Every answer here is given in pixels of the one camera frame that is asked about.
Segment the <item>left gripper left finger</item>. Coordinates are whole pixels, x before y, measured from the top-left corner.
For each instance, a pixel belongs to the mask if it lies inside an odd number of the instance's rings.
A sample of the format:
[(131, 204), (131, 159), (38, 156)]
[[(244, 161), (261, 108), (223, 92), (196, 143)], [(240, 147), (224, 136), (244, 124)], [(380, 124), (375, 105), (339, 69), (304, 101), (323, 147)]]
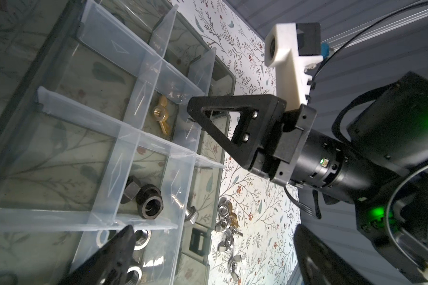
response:
[(123, 285), (127, 280), (136, 234), (126, 226), (86, 262), (64, 277), (61, 285)]

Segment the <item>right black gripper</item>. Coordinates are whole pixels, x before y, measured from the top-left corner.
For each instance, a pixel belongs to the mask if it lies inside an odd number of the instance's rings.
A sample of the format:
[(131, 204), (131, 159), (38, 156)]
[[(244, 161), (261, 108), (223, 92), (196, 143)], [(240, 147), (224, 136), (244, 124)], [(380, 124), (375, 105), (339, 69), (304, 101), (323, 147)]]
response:
[[(198, 123), (241, 167), (285, 186), (301, 184), (346, 203), (360, 198), (360, 155), (312, 126), (316, 110), (286, 111), (274, 95), (193, 97), (187, 105)], [(232, 133), (209, 113), (232, 116)]]

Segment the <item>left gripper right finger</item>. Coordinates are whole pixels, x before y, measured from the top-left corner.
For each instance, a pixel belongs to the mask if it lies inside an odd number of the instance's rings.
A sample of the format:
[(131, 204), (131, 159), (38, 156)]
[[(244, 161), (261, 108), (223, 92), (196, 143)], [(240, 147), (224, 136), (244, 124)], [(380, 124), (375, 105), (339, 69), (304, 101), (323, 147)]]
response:
[(296, 227), (294, 246), (303, 283), (306, 285), (371, 284), (302, 224)]

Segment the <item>brass wing nut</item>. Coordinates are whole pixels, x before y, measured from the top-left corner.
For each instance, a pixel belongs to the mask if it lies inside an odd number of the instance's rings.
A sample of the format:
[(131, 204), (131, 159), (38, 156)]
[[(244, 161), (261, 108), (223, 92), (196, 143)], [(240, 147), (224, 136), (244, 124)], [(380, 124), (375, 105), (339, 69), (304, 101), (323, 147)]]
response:
[(159, 98), (158, 104), (155, 106), (153, 110), (153, 116), (156, 121), (159, 123), (161, 131), (164, 135), (169, 135), (171, 132), (171, 128), (167, 123), (169, 118), (169, 112), (167, 110), (168, 99), (165, 96), (161, 96)]

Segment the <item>silver hex bolt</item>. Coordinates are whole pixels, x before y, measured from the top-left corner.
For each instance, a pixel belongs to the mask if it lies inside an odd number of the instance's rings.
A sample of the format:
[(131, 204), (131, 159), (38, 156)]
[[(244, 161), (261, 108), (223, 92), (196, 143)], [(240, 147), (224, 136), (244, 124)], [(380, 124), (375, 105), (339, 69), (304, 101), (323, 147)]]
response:
[(187, 208), (175, 195), (171, 195), (173, 201), (183, 210), (185, 210), (184, 225), (193, 226), (199, 217), (199, 212), (195, 206)]

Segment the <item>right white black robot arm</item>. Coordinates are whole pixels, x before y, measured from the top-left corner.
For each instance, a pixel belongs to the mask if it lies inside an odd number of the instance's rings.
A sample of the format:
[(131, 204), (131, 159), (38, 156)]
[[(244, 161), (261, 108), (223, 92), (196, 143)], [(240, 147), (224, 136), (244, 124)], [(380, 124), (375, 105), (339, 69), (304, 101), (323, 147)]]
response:
[(355, 206), (358, 231), (412, 283), (428, 282), (428, 79), (408, 72), (345, 107), (331, 137), (316, 110), (274, 95), (194, 97), (187, 111), (249, 172)]

